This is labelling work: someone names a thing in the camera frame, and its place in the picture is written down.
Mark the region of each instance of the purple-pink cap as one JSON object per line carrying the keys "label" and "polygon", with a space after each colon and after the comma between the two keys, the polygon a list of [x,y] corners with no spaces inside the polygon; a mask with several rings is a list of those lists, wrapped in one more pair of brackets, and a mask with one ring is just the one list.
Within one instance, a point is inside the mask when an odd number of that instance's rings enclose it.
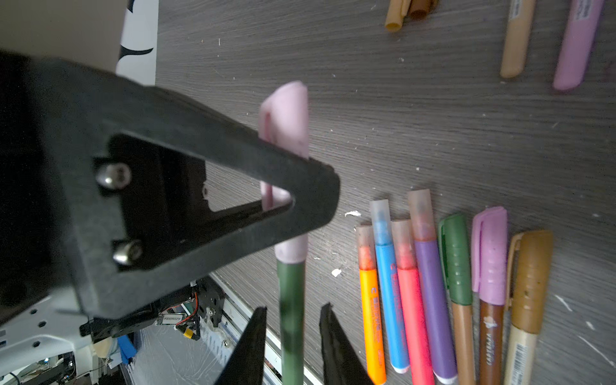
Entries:
{"label": "purple-pink cap", "polygon": [[507,285],[507,210],[492,207],[472,220],[472,290],[493,305],[505,304]]}

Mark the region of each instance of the barcode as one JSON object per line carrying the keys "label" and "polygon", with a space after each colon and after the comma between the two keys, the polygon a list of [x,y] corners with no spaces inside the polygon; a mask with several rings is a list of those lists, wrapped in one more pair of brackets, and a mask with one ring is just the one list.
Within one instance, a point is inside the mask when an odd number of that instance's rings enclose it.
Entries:
{"label": "barcode", "polygon": [[521,10],[522,10],[522,0],[512,0],[511,8],[509,10],[509,20],[513,20],[516,17],[520,16]]}
{"label": "barcode", "polygon": [[522,385],[524,369],[526,368],[526,352],[528,347],[516,344],[516,355],[513,360],[513,372],[511,373],[510,385]]}
{"label": "barcode", "polygon": [[575,10],[575,21],[587,19],[590,16],[593,0],[578,0],[578,7]]}

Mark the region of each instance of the blue highlighter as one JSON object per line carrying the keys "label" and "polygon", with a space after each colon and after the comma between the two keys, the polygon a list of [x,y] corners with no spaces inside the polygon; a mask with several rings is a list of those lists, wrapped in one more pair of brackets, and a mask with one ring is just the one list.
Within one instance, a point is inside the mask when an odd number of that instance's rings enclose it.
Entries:
{"label": "blue highlighter", "polygon": [[375,232],[376,265],[381,287],[389,360],[397,373],[406,373],[410,363],[398,284],[398,268],[395,264],[394,242],[391,236],[389,201],[385,199],[370,202],[370,212]]}

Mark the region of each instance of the screw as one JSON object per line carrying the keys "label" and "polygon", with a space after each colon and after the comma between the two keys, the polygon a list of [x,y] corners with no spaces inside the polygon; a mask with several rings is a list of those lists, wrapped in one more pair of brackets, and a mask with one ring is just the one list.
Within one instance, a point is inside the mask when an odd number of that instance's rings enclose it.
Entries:
{"label": "screw", "polygon": [[105,163],[96,172],[96,181],[109,190],[121,190],[131,180],[131,168],[126,163]]}
{"label": "screw", "polygon": [[143,252],[140,240],[122,242],[116,247],[113,260],[121,265],[130,266],[141,257]]}

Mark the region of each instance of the orange highlighter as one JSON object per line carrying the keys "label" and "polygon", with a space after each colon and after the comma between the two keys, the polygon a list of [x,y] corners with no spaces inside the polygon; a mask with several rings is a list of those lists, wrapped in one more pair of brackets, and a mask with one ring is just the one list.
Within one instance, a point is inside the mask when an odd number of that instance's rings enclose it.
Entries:
{"label": "orange highlighter", "polygon": [[402,314],[404,328],[407,332],[413,385],[434,385],[428,331],[426,330],[410,221],[408,219],[392,221],[391,232],[394,237],[395,263],[398,267]]}
{"label": "orange highlighter", "polygon": [[372,226],[362,225],[357,230],[359,254],[359,281],[362,287],[363,338],[366,343],[368,376],[375,385],[384,384],[385,353],[383,327],[381,326],[381,301],[379,277],[376,272],[375,238]]}

